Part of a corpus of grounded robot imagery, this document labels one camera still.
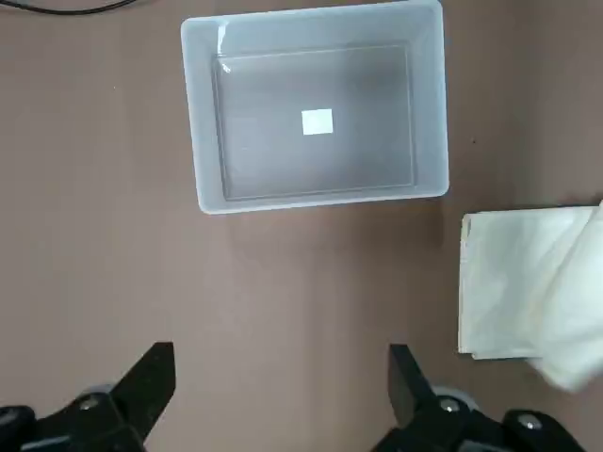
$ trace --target plastic bin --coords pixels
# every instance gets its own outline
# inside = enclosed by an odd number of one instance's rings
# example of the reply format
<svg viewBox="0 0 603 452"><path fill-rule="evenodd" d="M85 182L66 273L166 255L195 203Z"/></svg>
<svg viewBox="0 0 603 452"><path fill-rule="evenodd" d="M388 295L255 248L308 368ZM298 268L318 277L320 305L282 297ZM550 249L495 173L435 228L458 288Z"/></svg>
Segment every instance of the plastic bin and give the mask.
<svg viewBox="0 0 603 452"><path fill-rule="evenodd" d="M447 191L436 0L194 18L181 32L205 212Z"/></svg>

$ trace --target screw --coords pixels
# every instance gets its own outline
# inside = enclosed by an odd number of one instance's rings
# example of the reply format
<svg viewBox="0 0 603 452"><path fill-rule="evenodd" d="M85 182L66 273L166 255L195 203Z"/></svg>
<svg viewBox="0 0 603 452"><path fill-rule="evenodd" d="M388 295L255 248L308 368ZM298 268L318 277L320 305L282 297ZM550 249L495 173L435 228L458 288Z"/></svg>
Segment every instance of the screw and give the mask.
<svg viewBox="0 0 603 452"><path fill-rule="evenodd" d="M459 402L452 398L445 398L440 402L440 408L445 412L457 412L461 409Z"/></svg>
<svg viewBox="0 0 603 452"><path fill-rule="evenodd" d="M542 422L533 414L520 414L517 420L528 430L540 430L543 427Z"/></svg>
<svg viewBox="0 0 603 452"><path fill-rule="evenodd" d="M86 412L96 407L98 404L98 397L96 395L90 395L80 402L79 409Z"/></svg>
<svg viewBox="0 0 603 452"><path fill-rule="evenodd" d="M0 410L0 427L7 426L19 417L19 412L14 408Z"/></svg>

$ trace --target folded napkin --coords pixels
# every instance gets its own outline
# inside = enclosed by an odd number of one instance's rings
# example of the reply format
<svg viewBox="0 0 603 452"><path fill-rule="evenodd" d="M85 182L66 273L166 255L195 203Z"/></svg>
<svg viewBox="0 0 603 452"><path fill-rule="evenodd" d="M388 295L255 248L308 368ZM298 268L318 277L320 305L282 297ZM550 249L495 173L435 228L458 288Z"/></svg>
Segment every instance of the folded napkin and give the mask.
<svg viewBox="0 0 603 452"><path fill-rule="evenodd" d="M601 207L465 215L459 351L576 391L603 367Z"/></svg>

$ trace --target wire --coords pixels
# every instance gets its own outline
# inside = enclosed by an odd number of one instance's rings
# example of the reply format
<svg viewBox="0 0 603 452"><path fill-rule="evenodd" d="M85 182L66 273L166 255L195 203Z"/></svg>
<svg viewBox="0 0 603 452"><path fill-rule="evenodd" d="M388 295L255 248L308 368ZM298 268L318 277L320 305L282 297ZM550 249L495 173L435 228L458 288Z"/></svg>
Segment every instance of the wire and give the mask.
<svg viewBox="0 0 603 452"><path fill-rule="evenodd" d="M110 3L102 7L88 9L49 9L34 7L25 3L13 2L12 0L0 0L0 6L23 9L25 11L38 12L39 14L51 14L54 16L87 16L89 14L97 14L99 12L111 11L130 5L138 0L121 0L120 2Z"/></svg>

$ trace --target white paper square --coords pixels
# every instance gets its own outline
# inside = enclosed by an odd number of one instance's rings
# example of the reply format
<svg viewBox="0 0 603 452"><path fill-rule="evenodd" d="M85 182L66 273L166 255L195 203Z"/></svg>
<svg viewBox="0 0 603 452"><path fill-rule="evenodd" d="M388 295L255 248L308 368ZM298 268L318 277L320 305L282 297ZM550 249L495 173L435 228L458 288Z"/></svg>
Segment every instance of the white paper square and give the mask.
<svg viewBox="0 0 603 452"><path fill-rule="evenodd" d="M333 133L333 113L331 108L304 110L301 113L301 126L304 135Z"/></svg>

